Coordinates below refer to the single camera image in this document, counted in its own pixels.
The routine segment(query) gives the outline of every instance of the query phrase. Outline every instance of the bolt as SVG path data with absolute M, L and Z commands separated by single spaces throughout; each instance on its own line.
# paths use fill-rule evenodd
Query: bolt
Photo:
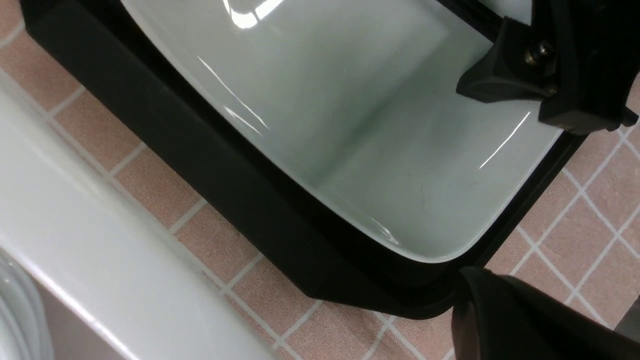
M 538 45 L 538 52 L 540 52 L 542 56 L 550 56 L 554 53 L 554 47 L 551 46 L 548 41 L 542 40 L 540 45 Z
M 549 96 L 553 96 L 553 95 L 558 93 L 560 88 L 558 88 L 558 86 L 556 84 L 550 84 L 550 85 L 545 86 L 545 90 L 547 91 Z
M 533 57 L 529 50 L 524 52 L 524 62 L 529 66 L 538 66 L 538 61 Z

